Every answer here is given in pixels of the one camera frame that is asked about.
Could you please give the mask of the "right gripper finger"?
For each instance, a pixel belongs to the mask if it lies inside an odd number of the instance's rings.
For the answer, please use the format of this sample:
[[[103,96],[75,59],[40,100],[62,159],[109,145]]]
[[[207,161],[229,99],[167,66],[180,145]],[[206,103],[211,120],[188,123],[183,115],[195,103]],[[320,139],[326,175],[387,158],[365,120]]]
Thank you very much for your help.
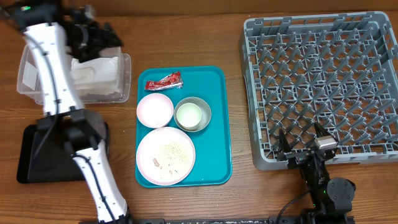
[[[331,134],[318,122],[314,123],[314,128],[318,138],[331,136]]]
[[[287,141],[285,133],[282,129],[279,130],[279,146],[278,146],[278,153],[290,153],[292,152],[290,145]]]

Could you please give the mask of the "white napkin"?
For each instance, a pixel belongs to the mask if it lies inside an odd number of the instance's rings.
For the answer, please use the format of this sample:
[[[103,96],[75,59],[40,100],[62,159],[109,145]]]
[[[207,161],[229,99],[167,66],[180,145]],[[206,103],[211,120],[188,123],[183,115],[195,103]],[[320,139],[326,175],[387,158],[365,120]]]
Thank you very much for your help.
[[[84,63],[73,58],[70,74],[77,90],[103,95],[119,92],[119,57],[101,57]]]

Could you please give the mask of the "grey bowl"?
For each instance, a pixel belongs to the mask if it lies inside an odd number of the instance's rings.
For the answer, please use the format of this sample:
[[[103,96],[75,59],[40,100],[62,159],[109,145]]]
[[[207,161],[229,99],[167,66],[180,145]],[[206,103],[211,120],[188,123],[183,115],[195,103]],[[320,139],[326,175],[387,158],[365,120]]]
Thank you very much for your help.
[[[199,108],[201,109],[201,121],[200,121],[199,127],[196,130],[193,130],[193,131],[185,130],[181,127],[181,125],[177,121],[177,110],[184,103],[194,103],[197,106],[199,106]],[[176,105],[176,107],[174,109],[174,120],[175,120],[177,126],[181,129],[183,129],[184,131],[188,131],[188,132],[201,131],[210,123],[210,120],[211,120],[210,106],[207,104],[207,102],[205,100],[203,100],[199,97],[192,96],[192,97],[184,98],[180,102],[178,102],[178,104]]]

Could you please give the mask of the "red snack wrapper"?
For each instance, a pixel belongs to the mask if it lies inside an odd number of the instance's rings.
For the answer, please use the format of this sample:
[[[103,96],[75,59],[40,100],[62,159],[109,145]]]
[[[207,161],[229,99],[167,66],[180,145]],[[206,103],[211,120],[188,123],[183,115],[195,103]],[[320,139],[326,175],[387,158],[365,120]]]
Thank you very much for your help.
[[[145,90],[158,91],[171,88],[182,88],[183,80],[180,72],[173,72],[159,81],[148,81],[144,87]]]

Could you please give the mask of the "small white cup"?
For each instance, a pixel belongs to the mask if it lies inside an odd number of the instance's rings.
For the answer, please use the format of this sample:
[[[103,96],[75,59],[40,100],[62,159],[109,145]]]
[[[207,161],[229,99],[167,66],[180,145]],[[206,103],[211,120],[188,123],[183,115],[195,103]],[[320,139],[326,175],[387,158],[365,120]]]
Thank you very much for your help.
[[[196,130],[201,121],[201,109],[194,103],[184,103],[177,110],[177,121],[185,130]]]

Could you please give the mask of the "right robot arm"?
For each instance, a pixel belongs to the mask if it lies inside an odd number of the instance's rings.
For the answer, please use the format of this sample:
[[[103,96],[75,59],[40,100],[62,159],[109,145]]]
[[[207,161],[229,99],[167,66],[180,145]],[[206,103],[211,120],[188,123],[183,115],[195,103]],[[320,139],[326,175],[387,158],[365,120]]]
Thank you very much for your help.
[[[336,156],[338,141],[319,123],[314,124],[316,137],[306,151],[294,152],[283,130],[279,131],[277,160],[287,161],[289,169],[299,169],[307,191],[288,202],[276,216],[275,223],[354,223],[352,211],[356,185],[345,178],[331,178],[326,161]],[[302,209],[296,217],[285,217],[286,209],[310,195],[313,208]]]

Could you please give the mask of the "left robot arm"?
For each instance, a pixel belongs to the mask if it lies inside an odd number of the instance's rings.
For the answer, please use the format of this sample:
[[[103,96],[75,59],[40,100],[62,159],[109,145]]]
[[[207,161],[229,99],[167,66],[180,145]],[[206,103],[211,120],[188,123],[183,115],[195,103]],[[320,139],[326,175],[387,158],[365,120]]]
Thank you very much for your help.
[[[98,223],[135,223],[118,189],[106,153],[103,117],[85,108],[73,86],[67,56],[87,62],[100,51],[122,46],[113,28],[95,21],[93,6],[64,6],[62,1],[16,1],[1,7],[6,23],[29,46],[39,72],[44,116],[37,120],[44,137],[63,149],[79,168],[96,205]]]

